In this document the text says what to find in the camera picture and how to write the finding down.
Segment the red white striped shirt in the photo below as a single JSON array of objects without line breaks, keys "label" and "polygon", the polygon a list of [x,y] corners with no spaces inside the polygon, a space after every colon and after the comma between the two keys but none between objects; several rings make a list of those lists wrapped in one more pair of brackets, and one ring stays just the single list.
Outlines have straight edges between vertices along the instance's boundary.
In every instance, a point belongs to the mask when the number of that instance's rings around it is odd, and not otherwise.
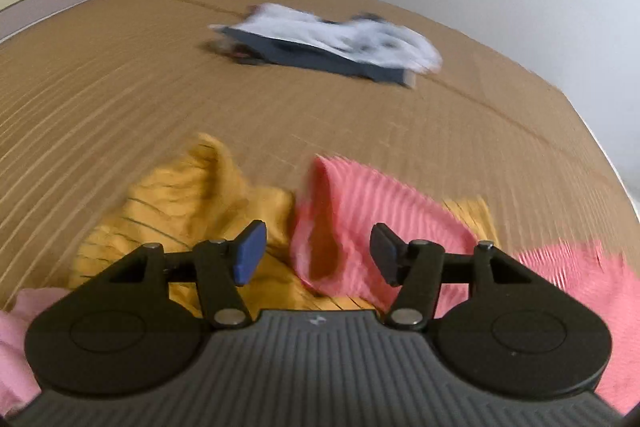
[{"label": "red white striped shirt", "polygon": [[[369,253],[372,228],[388,225],[404,242],[427,239],[471,254],[495,228],[481,199],[436,202],[357,161],[314,158],[298,196],[290,246],[297,276],[316,293],[359,298],[385,311],[398,290],[385,283]],[[598,395],[620,413],[639,400],[639,277],[622,255],[598,242],[560,242],[515,259],[602,317],[613,338]]]}]

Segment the yellow striped shirt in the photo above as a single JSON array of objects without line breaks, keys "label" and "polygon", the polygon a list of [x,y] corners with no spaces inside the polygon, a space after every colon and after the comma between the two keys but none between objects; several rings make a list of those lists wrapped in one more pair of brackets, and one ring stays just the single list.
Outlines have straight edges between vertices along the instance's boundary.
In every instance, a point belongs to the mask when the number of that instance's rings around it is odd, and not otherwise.
[{"label": "yellow striped shirt", "polygon": [[369,254],[373,225],[405,241],[424,237],[469,254],[497,235],[484,199],[435,202],[371,167],[338,156],[311,161],[300,193],[244,178],[230,150],[209,135],[130,187],[81,243],[67,285],[76,288],[144,243],[188,251],[206,239],[233,239],[250,222],[267,228],[267,250],[241,296],[263,309],[383,309],[396,297]]}]

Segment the dark navy garment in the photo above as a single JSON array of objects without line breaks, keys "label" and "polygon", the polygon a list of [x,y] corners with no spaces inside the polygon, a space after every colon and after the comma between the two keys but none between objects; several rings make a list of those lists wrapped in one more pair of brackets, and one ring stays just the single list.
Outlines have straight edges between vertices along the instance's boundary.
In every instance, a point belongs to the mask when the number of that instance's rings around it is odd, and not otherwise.
[{"label": "dark navy garment", "polygon": [[408,68],[356,62],[306,44],[270,39],[230,27],[217,29],[217,32],[219,36],[209,46],[238,64],[296,67],[393,83],[409,89],[416,87],[416,73]]}]

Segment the pink garment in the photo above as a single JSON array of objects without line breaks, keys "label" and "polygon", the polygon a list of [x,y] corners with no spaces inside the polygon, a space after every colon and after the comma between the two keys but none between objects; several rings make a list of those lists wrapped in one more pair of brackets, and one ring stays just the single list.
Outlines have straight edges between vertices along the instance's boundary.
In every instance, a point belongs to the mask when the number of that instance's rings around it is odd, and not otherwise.
[{"label": "pink garment", "polygon": [[35,317],[68,294],[63,288],[22,289],[10,311],[1,312],[0,409],[16,412],[40,394],[25,355],[25,337]]}]

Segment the light blue white garment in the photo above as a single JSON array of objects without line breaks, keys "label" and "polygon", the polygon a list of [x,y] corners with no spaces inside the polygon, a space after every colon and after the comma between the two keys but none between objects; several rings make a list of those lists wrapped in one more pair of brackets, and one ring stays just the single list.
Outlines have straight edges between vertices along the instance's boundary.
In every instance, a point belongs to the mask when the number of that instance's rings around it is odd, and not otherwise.
[{"label": "light blue white garment", "polygon": [[439,50],[424,35],[375,14],[332,22],[285,5],[263,3],[242,22],[208,28],[240,43],[255,37],[268,44],[297,44],[354,64],[409,69],[417,74],[442,68]]}]

